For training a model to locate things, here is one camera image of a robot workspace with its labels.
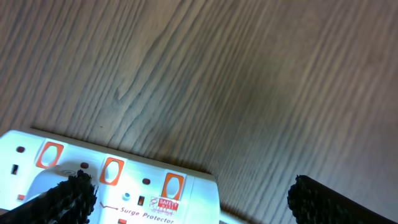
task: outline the wooden surface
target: wooden surface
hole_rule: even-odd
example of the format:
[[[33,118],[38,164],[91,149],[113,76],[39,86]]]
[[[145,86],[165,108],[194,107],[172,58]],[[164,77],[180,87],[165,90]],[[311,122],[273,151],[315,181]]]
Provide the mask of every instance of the wooden surface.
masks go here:
[[[294,223],[307,174],[398,221],[398,1],[0,1],[0,134],[212,173]]]

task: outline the socket hole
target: socket hole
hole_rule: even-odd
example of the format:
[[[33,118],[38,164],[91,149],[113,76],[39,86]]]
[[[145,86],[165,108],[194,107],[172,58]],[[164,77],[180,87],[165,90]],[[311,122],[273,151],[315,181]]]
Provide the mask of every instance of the socket hole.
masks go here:
[[[82,162],[80,164],[80,167],[83,168],[83,169],[87,169],[88,168],[88,163],[87,162]]]
[[[23,153],[24,151],[25,151],[25,147],[22,147],[22,146],[17,147],[17,152]]]
[[[147,179],[147,178],[144,178],[144,179],[142,180],[142,183],[145,184],[145,185],[149,185],[149,184],[150,184],[150,180]]]

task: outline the red line marking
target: red line marking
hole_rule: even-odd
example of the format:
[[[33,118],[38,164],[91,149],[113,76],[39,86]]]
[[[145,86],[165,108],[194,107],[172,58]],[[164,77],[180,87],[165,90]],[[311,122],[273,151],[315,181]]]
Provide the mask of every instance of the red line marking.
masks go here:
[[[25,195],[18,195],[18,200],[24,200],[25,199]]]
[[[110,206],[104,206],[104,205],[102,204],[102,202],[100,202],[99,204],[102,206],[102,208],[113,208],[113,209],[119,210],[118,208],[114,208],[114,207],[110,207]]]

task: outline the orange switch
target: orange switch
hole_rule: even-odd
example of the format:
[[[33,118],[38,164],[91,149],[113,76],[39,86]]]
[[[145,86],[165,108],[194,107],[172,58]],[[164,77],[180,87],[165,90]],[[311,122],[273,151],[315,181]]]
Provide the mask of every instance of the orange switch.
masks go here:
[[[123,170],[124,161],[109,157],[106,159],[99,181],[104,184],[116,186]]]
[[[162,190],[162,197],[167,197],[169,199],[174,199],[174,200],[180,200],[183,183],[184,183],[183,176],[167,173]]]
[[[54,142],[46,142],[36,162],[36,166],[46,169],[57,165],[62,151],[63,145]]]

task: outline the surge protector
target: surge protector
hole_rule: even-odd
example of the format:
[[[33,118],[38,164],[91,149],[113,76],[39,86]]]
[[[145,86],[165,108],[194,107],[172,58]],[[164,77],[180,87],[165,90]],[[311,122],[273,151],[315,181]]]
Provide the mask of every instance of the surge protector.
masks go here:
[[[0,208],[12,210],[80,169],[98,187],[90,223],[219,223],[212,175],[37,130],[0,138]]]

